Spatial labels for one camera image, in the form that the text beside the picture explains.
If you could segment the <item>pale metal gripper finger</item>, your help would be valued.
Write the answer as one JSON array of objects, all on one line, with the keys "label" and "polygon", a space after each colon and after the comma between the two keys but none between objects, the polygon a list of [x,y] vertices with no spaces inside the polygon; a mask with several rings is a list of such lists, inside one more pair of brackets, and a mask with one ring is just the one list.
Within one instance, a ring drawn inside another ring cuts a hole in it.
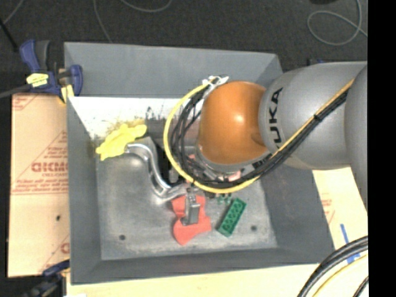
[{"label": "pale metal gripper finger", "polygon": [[188,195],[185,199],[184,225],[193,225],[199,221],[200,203],[195,195]]}]

